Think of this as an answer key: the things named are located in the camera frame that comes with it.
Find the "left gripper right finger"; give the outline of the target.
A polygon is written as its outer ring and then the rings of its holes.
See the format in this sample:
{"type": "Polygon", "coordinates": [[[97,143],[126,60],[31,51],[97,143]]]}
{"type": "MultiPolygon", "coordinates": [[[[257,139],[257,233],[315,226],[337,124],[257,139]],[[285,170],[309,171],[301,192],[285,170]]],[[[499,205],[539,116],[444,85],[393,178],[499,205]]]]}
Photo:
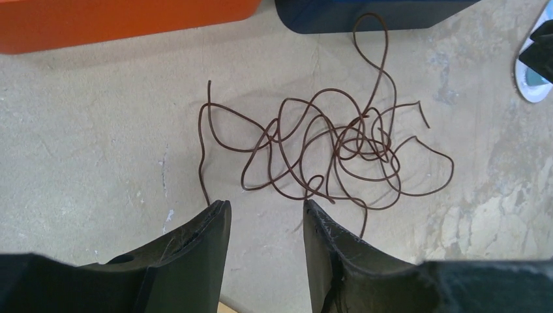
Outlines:
{"type": "Polygon", "coordinates": [[[425,261],[390,256],[303,204],[313,312],[551,312],[552,262],[425,261]]]}

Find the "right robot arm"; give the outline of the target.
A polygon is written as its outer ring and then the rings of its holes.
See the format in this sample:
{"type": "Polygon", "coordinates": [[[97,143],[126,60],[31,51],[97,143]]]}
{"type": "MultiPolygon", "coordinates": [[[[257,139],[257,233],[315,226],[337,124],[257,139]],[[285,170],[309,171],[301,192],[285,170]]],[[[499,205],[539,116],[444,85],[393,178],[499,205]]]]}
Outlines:
{"type": "Polygon", "coordinates": [[[530,39],[532,43],[518,59],[552,83],[552,31],[536,31],[530,39]]]}

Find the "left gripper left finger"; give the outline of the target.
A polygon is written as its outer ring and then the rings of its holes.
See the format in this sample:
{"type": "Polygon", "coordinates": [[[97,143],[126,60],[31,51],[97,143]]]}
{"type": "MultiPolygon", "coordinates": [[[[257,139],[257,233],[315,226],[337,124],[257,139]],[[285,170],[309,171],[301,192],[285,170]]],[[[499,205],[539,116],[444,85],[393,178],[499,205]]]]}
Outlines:
{"type": "Polygon", "coordinates": [[[232,209],[217,200],[186,224],[104,264],[1,256],[2,312],[216,312],[232,209]]]}

